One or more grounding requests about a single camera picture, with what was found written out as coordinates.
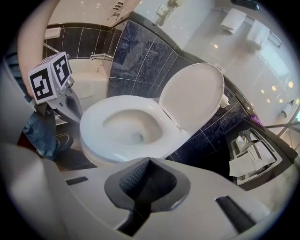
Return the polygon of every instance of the bathroom floor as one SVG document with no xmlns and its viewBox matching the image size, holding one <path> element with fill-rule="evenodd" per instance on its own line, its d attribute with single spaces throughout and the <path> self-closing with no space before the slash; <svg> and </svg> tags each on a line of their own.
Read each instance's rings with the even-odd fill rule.
<svg viewBox="0 0 300 240">
<path fill-rule="evenodd" d="M 83 154 L 80 147 L 79 126 L 75 124 L 61 124 L 56 127 L 57 136 L 69 134 L 74 142 L 70 149 L 59 153 L 54 160 L 61 172 L 96 167 Z"/>
</svg>

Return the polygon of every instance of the toilet paper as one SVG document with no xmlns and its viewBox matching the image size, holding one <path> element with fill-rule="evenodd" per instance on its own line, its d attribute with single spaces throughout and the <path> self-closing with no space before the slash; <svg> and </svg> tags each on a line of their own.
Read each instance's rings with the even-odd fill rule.
<svg viewBox="0 0 300 240">
<path fill-rule="evenodd" d="M 221 108 L 225 108 L 225 107 L 227 107 L 228 105 L 230 105 L 229 102 L 228 102 L 228 100 L 229 100 L 228 97 L 226 97 L 226 95 L 223 94 L 222 99 L 221 99 L 221 102 L 220 102 L 220 107 L 221 107 Z"/>
</svg>

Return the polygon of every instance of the tiled wall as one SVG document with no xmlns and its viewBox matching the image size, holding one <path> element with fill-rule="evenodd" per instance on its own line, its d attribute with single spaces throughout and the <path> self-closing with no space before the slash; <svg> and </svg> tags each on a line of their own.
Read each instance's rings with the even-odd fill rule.
<svg viewBox="0 0 300 240">
<path fill-rule="evenodd" d="M 91 23 L 62 23 L 49 25 L 48 28 L 61 27 L 60 37 L 45 40 L 45 43 L 60 52 L 70 55 L 69 59 L 89 58 L 91 53 L 104 53 L 110 46 L 106 36 L 111 28 Z M 55 52 L 44 47 L 43 58 Z"/>
<path fill-rule="evenodd" d="M 157 98 L 170 78 L 193 62 L 179 56 L 151 31 L 128 21 L 117 45 L 108 87 L 108 97 L 135 95 Z M 241 104 L 225 88 L 229 106 L 216 114 L 167 159 L 211 169 L 229 177 L 229 152 L 224 133 L 247 117 Z"/>
<path fill-rule="evenodd" d="M 108 97 L 160 96 L 177 53 L 151 31 L 128 21 L 117 45 L 110 71 Z"/>
</svg>

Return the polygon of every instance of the towel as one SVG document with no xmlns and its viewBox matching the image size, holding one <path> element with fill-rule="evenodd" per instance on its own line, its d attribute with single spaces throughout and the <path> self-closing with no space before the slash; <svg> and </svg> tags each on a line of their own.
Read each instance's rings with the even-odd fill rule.
<svg viewBox="0 0 300 240">
<path fill-rule="evenodd" d="M 229 106 L 230 104 L 228 101 L 229 101 L 229 98 L 225 94 L 223 94 L 221 102 L 220 102 L 220 107 L 225 108 L 225 107 Z"/>
<path fill-rule="evenodd" d="M 231 8 L 227 16 L 221 22 L 221 27 L 231 33 L 235 33 L 236 30 L 242 25 L 246 17 L 246 14 Z"/>
<path fill-rule="evenodd" d="M 229 176 L 240 177 L 274 163 L 276 160 L 262 142 L 255 143 L 261 159 L 253 146 L 247 148 L 247 153 L 229 162 Z"/>
<path fill-rule="evenodd" d="M 246 40 L 255 50 L 261 50 L 268 39 L 269 32 L 270 29 L 261 22 L 255 20 Z"/>
</svg>

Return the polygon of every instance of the toilet seat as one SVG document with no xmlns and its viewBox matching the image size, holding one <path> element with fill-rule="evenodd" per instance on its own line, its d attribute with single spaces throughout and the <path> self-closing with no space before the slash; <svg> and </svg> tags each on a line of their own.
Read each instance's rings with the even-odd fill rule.
<svg viewBox="0 0 300 240">
<path fill-rule="evenodd" d="M 122 144 L 107 136 L 103 123 L 122 110 L 141 110 L 152 116 L 162 129 L 159 139 L 148 144 Z M 154 100 L 137 96 L 106 98 L 86 110 L 80 121 L 80 135 L 85 149 L 109 163 L 140 157 L 163 158 L 173 150 L 180 130 Z"/>
</svg>

